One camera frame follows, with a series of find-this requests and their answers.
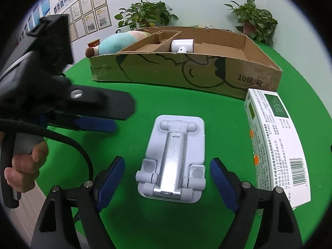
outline green leaves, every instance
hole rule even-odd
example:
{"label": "green leaves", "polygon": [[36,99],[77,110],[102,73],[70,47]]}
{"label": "green leaves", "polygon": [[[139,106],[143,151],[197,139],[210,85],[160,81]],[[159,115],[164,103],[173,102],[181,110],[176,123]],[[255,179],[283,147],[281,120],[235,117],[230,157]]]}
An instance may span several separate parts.
{"label": "green leaves", "polygon": [[235,28],[241,33],[243,33],[243,26],[235,26]]}
{"label": "green leaves", "polygon": [[263,12],[263,14],[265,14],[265,16],[267,16],[267,17],[271,17],[271,18],[272,18],[272,14],[271,14],[270,11],[268,11],[268,10],[266,10],[266,9],[262,9],[262,12]]}
{"label": "green leaves", "polygon": [[118,21],[123,19],[123,17],[122,17],[121,14],[117,14],[117,15],[115,15],[114,18],[115,18],[116,20],[118,20]]}
{"label": "green leaves", "polygon": [[256,36],[256,41],[257,41],[257,43],[261,42],[262,41],[262,37],[260,35]]}
{"label": "green leaves", "polygon": [[[268,46],[272,46],[272,37],[278,22],[272,18],[271,12],[266,9],[256,8],[255,0],[247,0],[243,5],[235,1],[230,2],[236,4],[238,7],[234,7],[230,4],[224,5],[230,7],[232,13],[237,15],[237,23],[249,22],[255,27],[256,32],[251,33],[249,37],[256,40],[258,43],[262,42]],[[235,26],[235,28],[243,32],[243,26]]]}
{"label": "green leaves", "polygon": [[155,26],[157,23],[168,25],[171,19],[179,19],[177,15],[170,14],[172,9],[167,9],[166,4],[162,1],[140,0],[140,2],[131,4],[128,9],[120,8],[119,10],[122,11],[114,18],[120,21],[119,25],[130,25],[131,29]]}
{"label": "green leaves", "polygon": [[[240,6],[237,2],[235,2],[235,1],[230,1],[230,2],[233,2],[233,3],[235,3],[235,4],[237,4],[238,6]],[[233,7],[233,6],[232,6]]]}
{"label": "green leaves", "polygon": [[247,0],[247,4],[253,4],[255,0]]}

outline stuffed toy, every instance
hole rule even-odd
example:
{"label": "stuffed toy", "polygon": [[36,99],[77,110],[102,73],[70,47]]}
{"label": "stuffed toy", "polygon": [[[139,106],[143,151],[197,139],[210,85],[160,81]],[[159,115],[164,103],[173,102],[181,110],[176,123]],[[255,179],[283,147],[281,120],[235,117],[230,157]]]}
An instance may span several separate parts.
{"label": "stuffed toy", "polygon": [[97,55],[116,53],[149,35],[149,33],[142,31],[128,31],[125,33],[112,34],[111,36],[105,38],[100,45],[87,48],[85,56],[93,57]]}

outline finger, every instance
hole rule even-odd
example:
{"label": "finger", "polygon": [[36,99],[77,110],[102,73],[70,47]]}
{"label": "finger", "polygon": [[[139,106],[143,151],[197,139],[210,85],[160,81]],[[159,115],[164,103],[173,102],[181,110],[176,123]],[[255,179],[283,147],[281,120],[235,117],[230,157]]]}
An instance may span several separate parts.
{"label": "finger", "polygon": [[13,156],[13,169],[26,174],[34,174],[45,163],[45,160],[40,160],[37,163],[32,159],[31,155],[17,154]]}
{"label": "finger", "polygon": [[37,179],[39,176],[39,171],[35,172],[34,174],[26,174],[20,171],[17,171],[13,168],[6,168],[5,169],[5,178],[7,182],[13,185],[13,188],[19,192],[27,191],[29,185]]}
{"label": "finger", "polygon": [[42,141],[34,146],[32,149],[32,159],[35,162],[43,161],[43,164],[46,160],[46,157],[49,155],[49,148],[47,147],[46,141]]}
{"label": "finger", "polygon": [[5,137],[5,132],[0,132],[0,141],[2,141],[4,137]]}
{"label": "finger", "polygon": [[25,185],[24,187],[16,186],[15,184],[12,184],[9,181],[7,181],[7,184],[9,184],[10,187],[15,189],[17,192],[21,192],[21,193],[26,193],[26,192],[32,190],[35,187],[35,182],[34,181],[30,184]]}

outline cardboard box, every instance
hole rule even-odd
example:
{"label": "cardboard box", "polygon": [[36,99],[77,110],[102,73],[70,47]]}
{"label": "cardboard box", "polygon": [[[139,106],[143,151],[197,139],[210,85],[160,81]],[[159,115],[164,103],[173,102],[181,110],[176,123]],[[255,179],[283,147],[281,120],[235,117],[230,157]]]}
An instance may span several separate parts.
{"label": "cardboard box", "polygon": [[[240,99],[248,88],[275,91],[279,85],[282,70],[243,34],[180,26],[141,30],[152,35],[115,54],[89,58],[93,80],[168,85]],[[195,53],[171,53],[174,39],[194,39]]]}
{"label": "cardboard box", "polygon": [[309,202],[305,156],[293,121],[279,95],[249,89],[244,105],[250,124],[257,188],[283,188],[292,208]]}

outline green tablecloth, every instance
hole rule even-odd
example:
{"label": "green tablecloth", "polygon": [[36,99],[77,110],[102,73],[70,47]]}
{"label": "green tablecloth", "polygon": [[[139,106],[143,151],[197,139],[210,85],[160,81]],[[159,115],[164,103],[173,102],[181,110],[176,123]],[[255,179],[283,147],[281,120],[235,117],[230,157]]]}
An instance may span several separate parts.
{"label": "green tablecloth", "polygon": [[[319,223],[332,191],[332,120],[324,105],[303,77],[277,52],[260,45],[282,69],[278,93],[286,105],[303,145],[308,164],[311,202],[294,212],[303,240]],[[146,199],[137,192],[135,173],[140,169],[157,116],[199,116],[205,121],[205,166],[219,157],[242,181],[256,184],[249,126],[242,100],[193,90],[154,85],[98,83],[91,80],[89,60],[83,59],[67,72],[76,84],[130,92],[136,113],[117,121],[115,133],[76,132],[53,128],[83,145],[95,175],[117,155],[124,157],[126,171],[101,218],[118,249],[128,248],[217,248],[234,215],[226,209],[206,168],[206,188],[195,204]],[[49,157],[40,170],[38,185],[47,195],[58,184],[77,187],[88,177],[80,154],[62,143],[48,140]],[[260,217],[256,216],[246,248],[255,242]],[[80,222],[76,224],[81,232]]]}

